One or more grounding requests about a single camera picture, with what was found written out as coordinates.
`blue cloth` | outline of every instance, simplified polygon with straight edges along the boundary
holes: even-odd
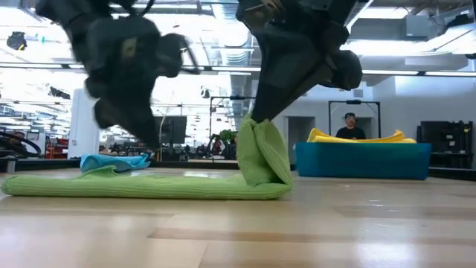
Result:
[[[139,170],[150,165],[149,155],[140,156],[104,156],[104,155],[84,155],[81,157],[81,171],[86,172],[97,168],[115,166],[116,172],[128,170]]]

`yellow cloth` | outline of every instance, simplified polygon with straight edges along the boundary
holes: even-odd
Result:
[[[339,143],[416,143],[412,138],[406,138],[405,134],[397,130],[395,134],[387,138],[375,138],[366,140],[349,140],[345,138],[336,138],[323,133],[318,129],[312,129],[307,142],[339,142]]]

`green towel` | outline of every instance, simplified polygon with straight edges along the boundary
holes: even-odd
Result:
[[[237,152],[242,174],[227,179],[127,176],[115,173],[114,167],[104,167],[73,179],[13,176],[1,190],[13,196],[32,197],[269,200],[291,189],[286,148],[272,122],[257,124],[245,118],[239,129]]]

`door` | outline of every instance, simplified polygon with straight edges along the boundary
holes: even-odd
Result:
[[[289,116],[288,117],[288,156],[291,164],[296,164],[295,145],[306,142],[309,133],[315,127],[315,117]]]
[[[364,130],[365,137],[367,139],[370,138],[378,138],[374,137],[373,131],[372,131],[372,118],[356,118],[356,125],[357,127],[360,127],[362,130]]]

